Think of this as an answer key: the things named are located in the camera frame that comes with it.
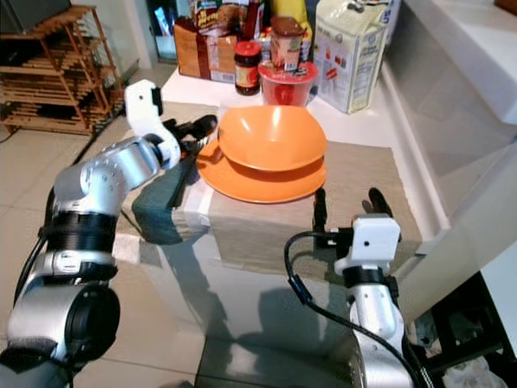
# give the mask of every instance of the red-lidded jar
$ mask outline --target red-lidded jar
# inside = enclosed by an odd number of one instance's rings
[[[262,46],[257,42],[235,45],[235,90],[240,95],[256,95],[260,91],[259,63]]]

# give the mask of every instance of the orange plate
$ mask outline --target orange plate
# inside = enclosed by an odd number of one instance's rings
[[[325,183],[326,177],[322,158],[293,171],[253,170],[229,161],[217,141],[201,150],[197,167],[206,183],[218,192],[262,204],[287,202],[312,194]]]
[[[321,158],[326,138],[307,109],[267,105],[226,111],[219,144],[228,159],[243,166],[288,171]]]

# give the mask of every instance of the wooden shoe rack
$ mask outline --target wooden shoe rack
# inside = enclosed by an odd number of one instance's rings
[[[72,6],[26,34],[1,34],[0,40],[6,58],[0,65],[2,123],[10,132],[90,135],[123,103],[94,7]]]

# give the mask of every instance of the robotic arm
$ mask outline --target robotic arm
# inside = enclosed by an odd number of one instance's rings
[[[120,319],[108,282],[117,272],[111,250],[121,205],[131,190],[178,164],[187,129],[206,136],[215,128],[215,116],[202,118],[203,128],[197,121],[187,127],[173,122],[177,139],[160,121],[160,90],[150,81],[128,86],[125,103],[139,137],[107,147],[55,180],[53,217],[40,231],[46,252],[20,281],[0,356],[0,386],[71,385],[74,374],[110,348]]]

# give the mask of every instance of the jar lid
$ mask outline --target jar lid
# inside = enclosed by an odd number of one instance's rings
[[[305,30],[290,16],[275,16],[271,18],[271,29],[280,36],[303,36]]]
[[[271,61],[258,65],[258,72],[269,81],[296,85],[312,82],[317,77],[317,67],[312,62],[304,62],[294,71],[275,70]]]
[[[262,46],[257,42],[239,42],[235,44],[235,53],[244,57],[253,57],[260,53]]]

